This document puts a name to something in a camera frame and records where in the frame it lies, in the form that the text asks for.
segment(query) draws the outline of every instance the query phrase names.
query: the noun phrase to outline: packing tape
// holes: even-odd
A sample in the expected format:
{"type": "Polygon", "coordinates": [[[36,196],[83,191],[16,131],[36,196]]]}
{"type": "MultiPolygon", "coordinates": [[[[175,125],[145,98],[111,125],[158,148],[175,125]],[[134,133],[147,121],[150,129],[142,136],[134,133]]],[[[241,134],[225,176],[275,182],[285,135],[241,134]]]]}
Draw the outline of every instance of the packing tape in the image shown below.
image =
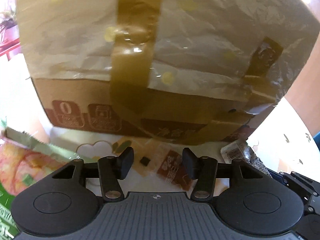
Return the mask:
{"type": "Polygon", "coordinates": [[[255,92],[248,102],[148,89],[161,2],[162,0],[118,0],[117,32],[111,56],[110,98],[114,111],[122,119],[154,138],[197,145],[207,141],[220,141],[232,134],[253,117],[246,109],[256,107],[255,103],[274,103],[274,90],[270,89],[269,93],[268,87],[271,85],[263,82],[268,65],[275,58],[272,56],[275,54],[272,52],[275,46],[268,38],[264,39],[254,53],[244,77],[244,82],[256,88],[252,90],[255,92]],[[153,119],[157,119],[157,113],[160,113],[160,122],[179,120],[191,124],[201,123],[204,127],[177,138],[164,139],[143,126],[141,120],[145,118],[146,112],[149,112],[149,116],[154,114],[153,119]]]}

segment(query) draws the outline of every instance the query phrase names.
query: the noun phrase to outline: barcode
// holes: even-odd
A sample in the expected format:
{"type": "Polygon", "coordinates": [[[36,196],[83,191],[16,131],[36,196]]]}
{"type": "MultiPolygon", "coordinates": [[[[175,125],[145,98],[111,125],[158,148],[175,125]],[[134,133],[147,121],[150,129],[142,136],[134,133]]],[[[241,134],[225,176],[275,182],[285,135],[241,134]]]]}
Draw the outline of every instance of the barcode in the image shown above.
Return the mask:
{"type": "Polygon", "coordinates": [[[234,159],[244,160],[244,156],[239,148],[235,148],[235,149],[231,150],[230,152],[227,152],[227,156],[228,156],[229,160],[231,160],[231,161],[234,159]]]}

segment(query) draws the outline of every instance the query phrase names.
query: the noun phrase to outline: food packaging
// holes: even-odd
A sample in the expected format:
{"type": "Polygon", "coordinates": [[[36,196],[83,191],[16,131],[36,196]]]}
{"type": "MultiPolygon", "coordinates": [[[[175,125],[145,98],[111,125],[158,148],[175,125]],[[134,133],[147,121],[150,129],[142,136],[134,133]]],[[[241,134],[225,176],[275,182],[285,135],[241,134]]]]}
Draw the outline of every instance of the food packaging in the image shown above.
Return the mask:
{"type": "Polygon", "coordinates": [[[270,172],[265,167],[254,150],[244,140],[236,140],[227,146],[221,148],[221,155],[225,163],[231,163],[232,160],[239,159],[249,163],[251,166],[271,177],[270,172]]]}
{"type": "Polygon", "coordinates": [[[52,144],[41,143],[9,127],[0,133],[0,238],[11,240],[18,233],[10,208],[15,196],[75,158],[92,162],[52,144]]]}
{"type": "Polygon", "coordinates": [[[301,0],[17,0],[53,125],[197,145],[247,137],[309,58],[301,0]]]}

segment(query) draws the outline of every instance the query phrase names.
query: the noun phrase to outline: black mechanical bracket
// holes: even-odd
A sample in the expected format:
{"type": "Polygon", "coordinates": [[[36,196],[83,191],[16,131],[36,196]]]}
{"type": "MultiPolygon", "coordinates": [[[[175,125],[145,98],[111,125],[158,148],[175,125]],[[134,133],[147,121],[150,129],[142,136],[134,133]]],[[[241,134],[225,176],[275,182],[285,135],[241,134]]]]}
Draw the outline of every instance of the black mechanical bracket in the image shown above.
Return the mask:
{"type": "Polygon", "coordinates": [[[83,228],[103,203],[124,200],[118,179],[127,176],[133,158],[128,147],[120,156],[97,163],[82,159],[67,163],[13,200],[11,213],[18,228],[34,236],[59,236],[83,228]],[[85,188],[86,178],[100,179],[102,198],[85,188]]]}
{"type": "Polygon", "coordinates": [[[232,228],[251,235],[276,235],[292,228],[303,215],[303,202],[292,190],[248,163],[231,164],[203,156],[189,149],[182,152],[188,175],[198,179],[191,194],[196,202],[207,202],[232,228]],[[229,178],[229,189],[213,197],[216,178],[229,178]]]}
{"type": "Polygon", "coordinates": [[[304,204],[304,216],[296,226],[296,231],[305,239],[320,239],[320,183],[295,171],[291,174],[279,173],[282,183],[297,193],[304,204]]]}

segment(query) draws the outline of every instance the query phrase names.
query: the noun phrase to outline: clear plastic wrap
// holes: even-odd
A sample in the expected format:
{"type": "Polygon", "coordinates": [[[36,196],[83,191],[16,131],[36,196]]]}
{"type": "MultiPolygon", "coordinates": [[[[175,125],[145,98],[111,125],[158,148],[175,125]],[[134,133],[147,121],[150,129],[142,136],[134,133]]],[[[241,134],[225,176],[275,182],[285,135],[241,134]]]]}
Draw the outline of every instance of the clear plastic wrap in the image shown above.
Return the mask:
{"type": "Polygon", "coordinates": [[[270,172],[265,167],[263,162],[255,154],[247,142],[244,140],[236,140],[221,149],[221,155],[226,163],[231,163],[234,159],[243,160],[257,170],[262,171],[271,177],[270,172]]]}
{"type": "Polygon", "coordinates": [[[122,119],[148,136],[188,144],[222,140],[276,105],[308,60],[320,29],[301,0],[17,5],[34,80],[108,82],[106,97],[122,119]],[[150,120],[177,125],[149,127],[150,120]]]}

